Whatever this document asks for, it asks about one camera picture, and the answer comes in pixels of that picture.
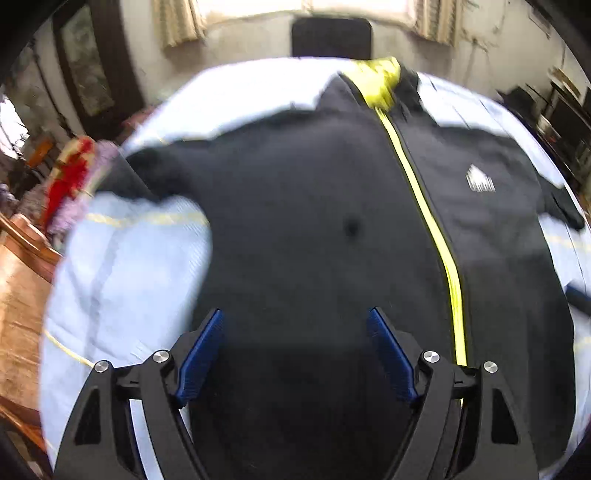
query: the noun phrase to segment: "silver bolt head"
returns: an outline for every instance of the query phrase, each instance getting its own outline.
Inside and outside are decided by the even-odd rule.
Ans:
[[[484,370],[486,370],[490,374],[495,373],[498,369],[499,369],[499,367],[497,366],[496,363],[494,363],[494,362],[484,362]]]
[[[170,358],[170,353],[168,353],[166,350],[158,350],[153,356],[152,359],[157,363],[157,364],[163,364],[166,360],[168,360]]]
[[[439,353],[429,350],[428,352],[423,353],[423,358],[430,364],[436,364],[439,361]]]
[[[106,372],[109,369],[109,362],[107,360],[101,360],[95,363],[95,371],[98,373]]]

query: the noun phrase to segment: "curtain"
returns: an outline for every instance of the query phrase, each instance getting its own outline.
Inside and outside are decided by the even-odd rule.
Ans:
[[[416,32],[428,40],[455,46],[463,13],[462,0],[417,0]]]
[[[152,7],[162,48],[203,38],[205,24],[196,0],[152,0]]]

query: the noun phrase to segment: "wooden furniture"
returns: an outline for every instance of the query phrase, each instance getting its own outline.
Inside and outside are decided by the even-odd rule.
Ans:
[[[570,107],[573,115],[576,115],[579,118],[580,123],[587,128],[589,135],[591,135],[591,117],[589,117],[589,114],[579,103],[578,98],[576,98],[570,91],[565,90],[555,80],[550,80],[550,85],[552,90],[542,115],[552,123],[552,114],[556,110],[558,103],[562,101]]]
[[[0,416],[41,450],[39,342],[43,313],[61,258],[23,215],[0,214]]]
[[[543,135],[537,130],[531,131],[534,138],[538,141],[544,151],[548,154],[554,165],[560,170],[560,174],[569,184],[569,187],[578,193],[585,183],[585,179],[581,178],[580,175],[576,174],[571,168],[572,162],[560,149],[556,148],[556,144],[549,143]]]

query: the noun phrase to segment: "white wall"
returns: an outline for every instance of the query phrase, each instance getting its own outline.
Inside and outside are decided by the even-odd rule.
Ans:
[[[35,34],[35,38],[37,39],[37,52],[39,53],[41,68],[45,75],[49,90],[53,95],[53,99],[55,100],[59,110],[66,117],[66,120],[68,121],[68,124],[70,125],[70,128],[74,134],[83,135],[84,128],[82,127],[80,119],[78,118],[78,114],[76,113],[76,109],[72,104],[70,93],[68,93],[66,82],[64,82],[64,77],[61,73],[51,20],[46,21],[41,26],[41,28],[39,28]],[[59,135],[62,140],[67,141],[66,133],[61,128],[57,128],[59,129],[55,129],[57,135]]]
[[[37,40],[39,63],[57,107],[66,117],[72,131],[75,134],[83,134],[84,129],[72,105],[70,95],[61,74],[51,21],[47,21],[41,26],[35,34],[35,39]],[[62,147],[69,138],[59,124],[56,110],[53,108],[41,81],[39,70],[33,60],[33,55],[29,47],[25,47],[21,53],[21,57],[25,58],[25,61],[28,63],[24,69],[18,72],[14,84],[7,91],[8,96],[12,100],[25,126],[29,130],[32,130],[32,134],[34,134],[35,126],[41,125],[53,134],[57,145]],[[27,143],[27,151],[32,148],[34,149],[35,142],[38,138],[31,137],[31,140],[33,143]]]
[[[504,25],[495,35],[504,0],[472,0],[471,4],[465,7],[464,28],[480,43],[495,45],[488,47],[488,55],[478,47],[472,55],[473,45],[467,40],[450,48],[393,25],[373,23],[374,58],[393,55],[412,69],[465,83],[491,97],[497,89],[524,83],[548,92],[547,72],[561,62],[563,42],[558,34],[552,30],[547,38],[530,20],[526,1],[509,0]],[[186,43],[162,52],[154,34],[151,2],[121,0],[121,8],[132,62],[147,102],[165,98],[205,68],[290,54],[292,14],[215,25],[204,43]],[[572,55],[564,69],[584,94],[588,80]]]

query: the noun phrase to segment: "jacket logo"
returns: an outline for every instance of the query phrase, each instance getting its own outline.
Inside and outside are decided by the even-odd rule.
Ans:
[[[482,170],[470,165],[468,173],[466,173],[466,180],[473,192],[494,192],[495,184],[491,178]]]

